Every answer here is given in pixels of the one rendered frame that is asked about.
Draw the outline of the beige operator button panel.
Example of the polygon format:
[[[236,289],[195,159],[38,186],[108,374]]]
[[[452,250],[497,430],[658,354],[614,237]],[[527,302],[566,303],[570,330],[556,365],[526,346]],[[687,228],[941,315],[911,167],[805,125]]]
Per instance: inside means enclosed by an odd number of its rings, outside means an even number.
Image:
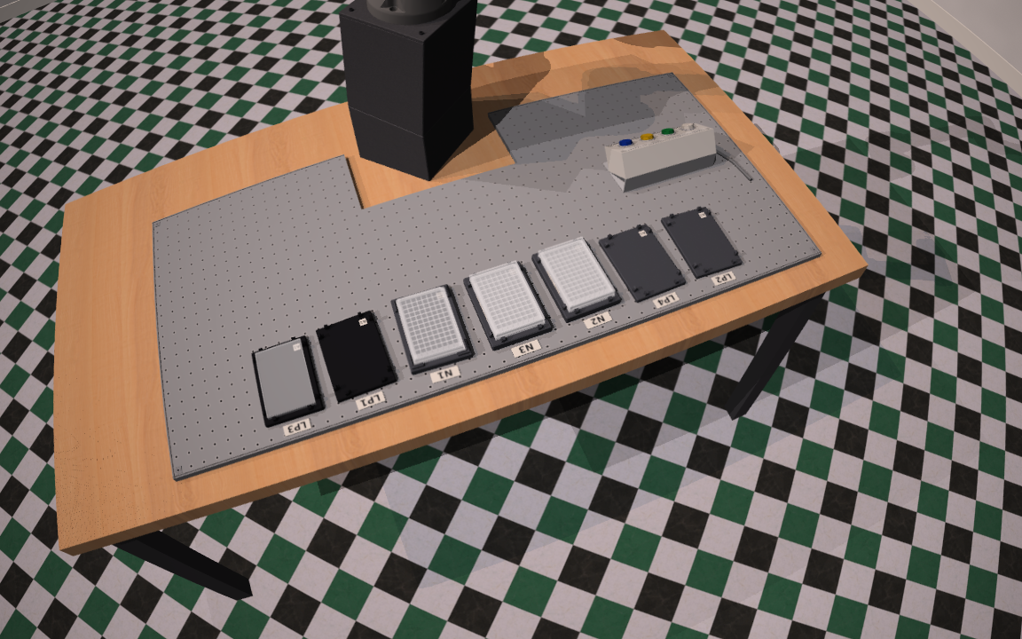
[[[603,166],[622,193],[681,177],[690,171],[707,169],[713,166],[715,154],[732,162],[750,181],[753,179],[738,163],[715,149],[714,129],[697,122],[684,122],[681,127],[663,129],[654,135],[642,134],[640,138],[620,140],[605,146],[605,151],[607,162]]]

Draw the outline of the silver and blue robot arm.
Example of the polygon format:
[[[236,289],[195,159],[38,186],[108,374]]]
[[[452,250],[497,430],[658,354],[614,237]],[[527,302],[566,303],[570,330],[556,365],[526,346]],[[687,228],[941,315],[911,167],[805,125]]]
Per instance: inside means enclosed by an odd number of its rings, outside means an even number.
[[[417,25],[442,18],[452,0],[366,0],[366,9],[378,20]]]

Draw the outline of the white label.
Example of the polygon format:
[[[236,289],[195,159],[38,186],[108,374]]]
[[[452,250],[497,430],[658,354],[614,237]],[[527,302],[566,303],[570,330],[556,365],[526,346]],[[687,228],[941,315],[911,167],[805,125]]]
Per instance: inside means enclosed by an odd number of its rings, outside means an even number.
[[[376,404],[384,403],[384,393],[382,391],[374,393],[374,395],[366,396],[365,398],[360,398],[356,400],[358,410],[365,409],[369,406],[374,406]]]
[[[656,304],[657,309],[662,308],[664,306],[668,306],[668,304],[672,304],[676,302],[679,302],[679,296],[676,295],[676,292],[673,292],[673,294],[660,296],[656,300],[653,300],[653,303]]]
[[[591,328],[597,327],[597,325],[601,325],[601,324],[604,324],[604,323],[607,323],[607,322],[611,322],[611,321],[612,321],[612,318],[611,318],[611,316],[609,315],[608,312],[604,312],[604,314],[599,314],[597,316],[593,316],[593,317],[591,317],[591,319],[585,319],[585,320],[583,320],[583,322],[585,323],[585,325],[587,327],[587,330],[591,330]]]
[[[533,351],[540,351],[540,349],[542,349],[542,347],[540,347],[539,341],[535,340],[532,343],[516,345],[516,347],[511,348],[511,351],[514,353],[516,359],[516,357],[526,355],[526,353],[531,353]]]
[[[285,437],[289,436],[289,433],[299,433],[301,431],[307,431],[311,429],[310,418],[305,418],[305,420],[301,420],[297,423],[292,423],[287,426],[283,426],[283,429]]]
[[[721,284],[726,283],[728,280],[735,280],[733,272],[723,272],[723,274],[711,278],[713,280],[714,286],[721,286]]]
[[[443,380],[453,379],[453,377],[460,376],[460,371],[458,367],[449,367],[446,369],[442,369],[442,371],[431,373],[430,376],[431,376],[431,382],[436,383],[436,382],[442,382]]]

